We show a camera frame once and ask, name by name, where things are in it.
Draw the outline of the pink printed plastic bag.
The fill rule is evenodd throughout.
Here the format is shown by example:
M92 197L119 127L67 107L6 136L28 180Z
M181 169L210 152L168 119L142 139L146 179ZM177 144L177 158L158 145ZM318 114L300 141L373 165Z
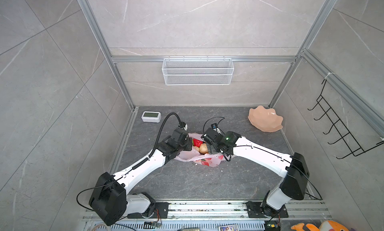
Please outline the pink printed plastic bag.
M198 133L189 133L189 137L192 139L198 139L203 141L201 134ZM232 156L226 157L223 154L200 154L198 147L192 147L191 151L181 151L175 159L181 162L194 162L208 167L217 167L222 161L230 161Z

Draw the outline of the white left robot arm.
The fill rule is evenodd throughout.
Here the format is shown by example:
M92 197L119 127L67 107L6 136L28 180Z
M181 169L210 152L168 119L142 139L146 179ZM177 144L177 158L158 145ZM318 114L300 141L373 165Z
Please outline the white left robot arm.
M185 129L177 128L172 135L155 145L146 156L113 175L105 172L96 184L89 205L107 225L111 226L131 214L151 217L156 201L147 193L129 192L146 176L174 159L181 151L191 151L192 138Z

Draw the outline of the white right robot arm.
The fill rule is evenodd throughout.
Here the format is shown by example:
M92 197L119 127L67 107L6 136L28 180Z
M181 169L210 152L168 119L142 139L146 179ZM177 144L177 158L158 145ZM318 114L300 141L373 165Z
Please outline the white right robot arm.
M227 160L239 157L252 161L281 178L260 204L260 212L264 216L276 217L289 201L305 198L310 173L303 155L271 150L232 131L222 133L208 128L201 138L207 144L208 151L221 154Z

